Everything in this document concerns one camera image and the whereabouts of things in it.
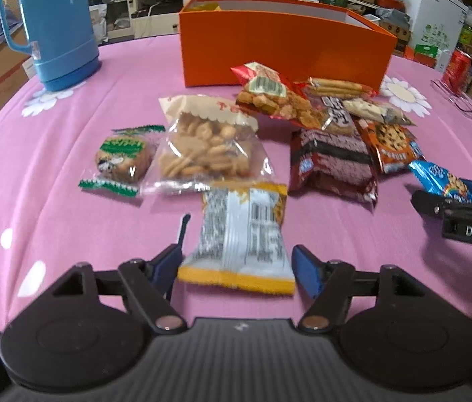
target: green box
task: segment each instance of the green box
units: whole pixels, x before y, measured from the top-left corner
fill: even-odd
[[[436,59],[439,52],[439,47],[435,47],[434,45],[416,45],[414,52]]]

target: snack package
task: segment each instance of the snack package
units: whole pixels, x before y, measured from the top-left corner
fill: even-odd
[[[295,278],[280,227],[286,186],[223,186],[204,193],[204,221],[197,249],[178,279],[270,294],[291,295]]]
[[[217,181],[266,181],[273,176],[256,136],[258,122],[233,102],[189,95],[160,100],[175,116],[141,191],[204,191]]]
[[[314,95],[329,96],[338,99],[369,98],[374,94],[371,88],[350,81],[309,78]]]
[[[388,103],[378,103],[362,98],[344,101],[344,108],[352,115],[382,124],[415,125],[400,109]]]
[[[79,187],[106,189],[125,197],[138,196],[140,183],[164,131],[162,125],[113,130],[84,171]]]
[[[411,162],[409,167],[427,192],[459,202],[472,202],[467,185],[443,167],[420,160]]]
[[[305,95],[281,75],[256,62],[232,68],[244,86],[236,103],[276,119],[290,120],[300,127],[320,128],[323,114],[312,108]]]
[[[325,98],[331,122],[325,131],[300,130],[290,144],[290,191],[306,185],[377,204],[377,177],[366,144],[337,98]]]
[[[363,141],[376,158],[380,172],[391,174],[407,168],[413,160],[422,159],[422,151],[411,132],[398,124],[356,121]]]

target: yellow snack package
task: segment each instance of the yellow snack package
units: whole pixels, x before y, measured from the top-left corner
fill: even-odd
[[[199,244],[178,279],[194,284],[292,295],[295,278],[280,228],[287,187],[220,185],[203,194]]]

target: clear plastic bag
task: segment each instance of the clear plastic bag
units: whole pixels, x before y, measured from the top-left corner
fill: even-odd
[[[100,45],[102,42],[107,42],[107,4],[89,6],[89,12],[96,43]]]
[[[138,197],[141,181],[164,131],[162,125],[113,130],[98,149],[94,161],[85,169],[79,187]]]
[[[142,193],[205,191],[219,181],[271,180],[273,170],[256,136],[258,122],[228,99],[162,98],[174,117],[141,186]]]

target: wafer stick package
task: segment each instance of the wafer stick package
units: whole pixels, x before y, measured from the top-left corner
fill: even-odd
[[[371,88],[350,81],[309,78],[314,95],[329,96],[338,99],[369,98],[375,93]]]
[[[258,122],[228,99],[188,95],[160,100],[174,117],[145,177],[144,193],[208,190],[218,181],[271,179]]]
[[[293,294],[295,279],[280,227],[286,186],[222,186],[204,193],[197,249],[178,279],[270,294]]]

